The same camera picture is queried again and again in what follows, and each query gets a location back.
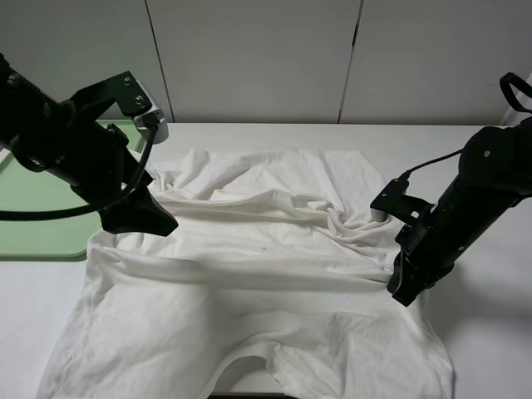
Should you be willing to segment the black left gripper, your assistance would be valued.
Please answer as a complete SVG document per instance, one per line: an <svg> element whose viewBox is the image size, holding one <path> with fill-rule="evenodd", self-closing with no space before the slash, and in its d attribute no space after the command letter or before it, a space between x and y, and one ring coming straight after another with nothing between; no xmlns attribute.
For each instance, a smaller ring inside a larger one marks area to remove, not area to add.
<svg viewBox="0 0 532 399"><path fill-rule="evenodd" d="M24 154L65 180L85 200L104 200L133 177L138 161L129 138L116 125L75 121L70 102L54 106L48 118L24 131ZM110 234L143 233L166 237L179 224L145 186L120 203L99 211Z"/></svg>

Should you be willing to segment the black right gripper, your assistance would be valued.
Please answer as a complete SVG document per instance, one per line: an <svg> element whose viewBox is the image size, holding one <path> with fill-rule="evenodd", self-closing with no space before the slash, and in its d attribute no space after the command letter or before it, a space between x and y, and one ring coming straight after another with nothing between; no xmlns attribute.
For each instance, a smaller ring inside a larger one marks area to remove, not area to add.
<svg viewBox="0 0 532 399"><path fill-rule="evenodd" d="M449 273L453 263L499 218L499 200L479 195L443 195L416 225L397 236L401 252L394 260L387 291L409 307Z"/></svg>

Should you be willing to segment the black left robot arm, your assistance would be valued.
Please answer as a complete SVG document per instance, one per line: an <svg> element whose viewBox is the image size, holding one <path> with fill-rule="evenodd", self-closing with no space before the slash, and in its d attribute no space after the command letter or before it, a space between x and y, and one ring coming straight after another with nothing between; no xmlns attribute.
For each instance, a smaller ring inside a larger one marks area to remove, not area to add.
<svg viewBox="0 0 532 399"><path fill-rule="evenodd" d="M145 140L137 160L116 125L99 117L112 105L131 119ZM112 76L56 102L1 60L1 146L34 173L67 182L86 205L49 211L3 211L5 221L47 221L96 212L111 234L171 234L178 222L150 194L145 167L154 145L168 136L165 114L144 85L128 72Z"/></svg>

